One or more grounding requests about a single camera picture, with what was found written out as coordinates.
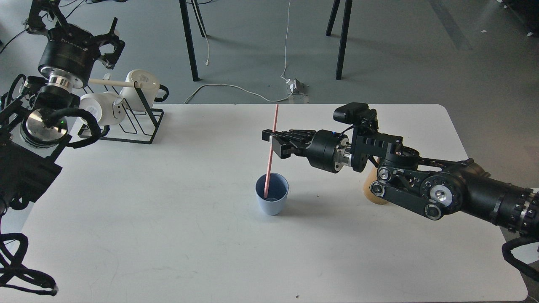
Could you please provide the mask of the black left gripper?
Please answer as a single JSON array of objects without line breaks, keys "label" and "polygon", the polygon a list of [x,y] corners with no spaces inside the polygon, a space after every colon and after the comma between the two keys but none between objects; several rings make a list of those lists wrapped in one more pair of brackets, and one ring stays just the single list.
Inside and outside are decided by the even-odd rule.
[{"label": "black left gripper", "polygon": [[[106,69],[114,69],[125,47],[125,42],[115,32],[117,22],[118,18],[114,17],[109,32],[94,37],[76,26],[71,36],[61,27],[49,29],[48,43],[38,65],[39,73],[44,77],[67,73],[67,77],[74,81],[74,88],[83,88],[88,84],[97,59]],[[113,52],[101,55],[99,48],[104,45],[113,46]]]}]

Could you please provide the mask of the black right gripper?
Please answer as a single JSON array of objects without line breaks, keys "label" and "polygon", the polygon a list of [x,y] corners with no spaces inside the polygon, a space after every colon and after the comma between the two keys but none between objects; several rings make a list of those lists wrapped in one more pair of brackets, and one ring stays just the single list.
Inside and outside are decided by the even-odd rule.
[{"label": "black right gripper", "polygon": [[289,129],[278,132],[262,131],[262,140],[270,142],[272,136],[281,141],[272,141],[272,150],[281,159],[291,155],[306,157],[312,167],[338,173],[344,166],[351,166],[351,143],[346,135],[321,129]]}]

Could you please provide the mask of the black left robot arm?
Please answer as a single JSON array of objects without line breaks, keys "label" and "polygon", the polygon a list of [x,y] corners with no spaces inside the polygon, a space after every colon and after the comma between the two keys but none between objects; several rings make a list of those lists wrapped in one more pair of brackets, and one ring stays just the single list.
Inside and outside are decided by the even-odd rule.
[{"label": "black left robot arm", "polygon": [[13,97],[11,86],[1,97],[1,215],[42,197],[62,170],[56,159],[65,148],[82,148],[102,136],[73,90],[87,86],[96,61],[115,66],[125,46],[116,23],[113,19],[107,33],[94,36],[58,17],[46,30],[40,75],[18,75],[13,84],[24,81],[19,96]]}]

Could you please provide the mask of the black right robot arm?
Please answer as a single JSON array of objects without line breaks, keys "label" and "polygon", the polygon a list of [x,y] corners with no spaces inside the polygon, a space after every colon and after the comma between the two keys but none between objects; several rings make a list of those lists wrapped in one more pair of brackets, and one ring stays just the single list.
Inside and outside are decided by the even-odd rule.
[{"label": "black right robot arm", "polygon": [[436,221],[462,211],[517,232],[519,237],[501,248],[504,260],[538,280],[538,271],[512,253],[517,247],[538,242],[538,194],[532,189],[493,180],[473,159],[423,158],[415,149],[404,146],[402,137],[360,127],[354,127],[352,138],[323,129],[266,129],[262,139],[271,142],[282,159],[305,157],[313,167],[333,174],[343,166],[361,172],[370,161],[376,170],[368,190],[425,218]]}]

